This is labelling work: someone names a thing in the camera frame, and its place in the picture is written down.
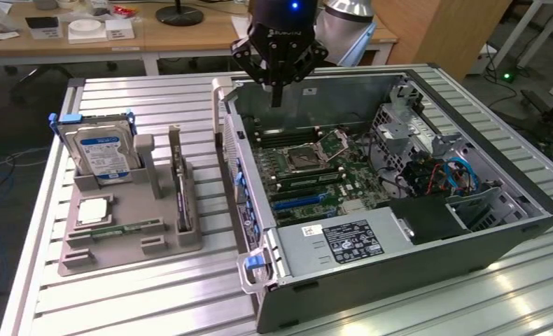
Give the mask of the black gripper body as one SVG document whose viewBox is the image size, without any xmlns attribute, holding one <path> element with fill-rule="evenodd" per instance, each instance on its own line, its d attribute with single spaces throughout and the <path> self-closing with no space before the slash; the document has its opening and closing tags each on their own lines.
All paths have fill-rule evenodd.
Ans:
<svg viewBox="0 0 553 336">
<path fill-rule="evenodd" d="M 315 68 L 315 1 L 256 1 L 247 36 L 263 64 L 266 85 L 299 82 Z"/>
</svg>

